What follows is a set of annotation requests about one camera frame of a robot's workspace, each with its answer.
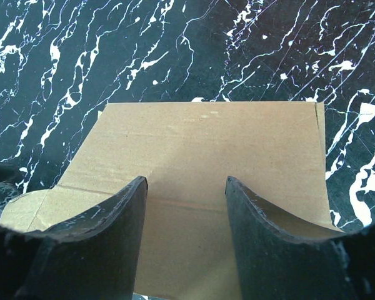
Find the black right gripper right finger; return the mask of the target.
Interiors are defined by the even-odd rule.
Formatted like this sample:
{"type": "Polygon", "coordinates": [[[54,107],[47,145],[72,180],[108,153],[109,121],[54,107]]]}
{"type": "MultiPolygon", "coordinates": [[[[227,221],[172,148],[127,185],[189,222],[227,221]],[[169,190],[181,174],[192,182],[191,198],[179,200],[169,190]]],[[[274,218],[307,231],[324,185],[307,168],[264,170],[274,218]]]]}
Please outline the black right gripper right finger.
{"type": "Polygon", "coordinates": [[[225,197],[244,299],[375,299],[375,223],[318,226],[232,176],[225,197]]]}

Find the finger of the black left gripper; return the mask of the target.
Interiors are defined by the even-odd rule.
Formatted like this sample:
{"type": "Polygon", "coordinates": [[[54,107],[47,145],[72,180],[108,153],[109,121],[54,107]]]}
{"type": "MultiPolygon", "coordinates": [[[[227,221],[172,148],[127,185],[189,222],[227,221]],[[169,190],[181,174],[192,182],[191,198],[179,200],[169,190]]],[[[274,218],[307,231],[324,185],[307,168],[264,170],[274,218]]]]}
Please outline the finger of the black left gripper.
{"type": "Polygon", "coordinates": [[[22,194],[22,189],[17,187],[22,178],[22,172],[15,165],[0,162],[0,216],[6,204],[22,194]]]}

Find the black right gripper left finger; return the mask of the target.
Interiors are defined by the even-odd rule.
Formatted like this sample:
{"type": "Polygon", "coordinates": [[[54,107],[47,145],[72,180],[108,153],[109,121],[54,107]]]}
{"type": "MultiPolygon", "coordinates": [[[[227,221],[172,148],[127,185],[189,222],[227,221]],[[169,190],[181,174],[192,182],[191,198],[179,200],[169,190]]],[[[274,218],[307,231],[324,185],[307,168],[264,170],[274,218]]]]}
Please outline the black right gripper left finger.
{"type": "Polygon", "coordinates": [[[0,299],[131,299],[148,182],[44,231],[0,226],[0,299]]]}

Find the brown cardboard box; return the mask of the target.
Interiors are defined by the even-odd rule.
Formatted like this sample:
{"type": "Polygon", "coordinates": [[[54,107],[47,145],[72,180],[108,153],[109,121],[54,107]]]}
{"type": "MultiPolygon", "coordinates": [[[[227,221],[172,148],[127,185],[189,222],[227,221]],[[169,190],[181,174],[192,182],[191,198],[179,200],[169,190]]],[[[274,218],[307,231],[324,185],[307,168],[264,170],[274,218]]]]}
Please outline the brown cardboard box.
{"type": "Polygon", "coordinates": [[[10,201],[0,225],[45,230],[148,181],[134,290],[239,299],[224,195],[228,176],[335,233],[326,189],[324,105],[316,102],[108,104],[51,189],[10,201]]]}

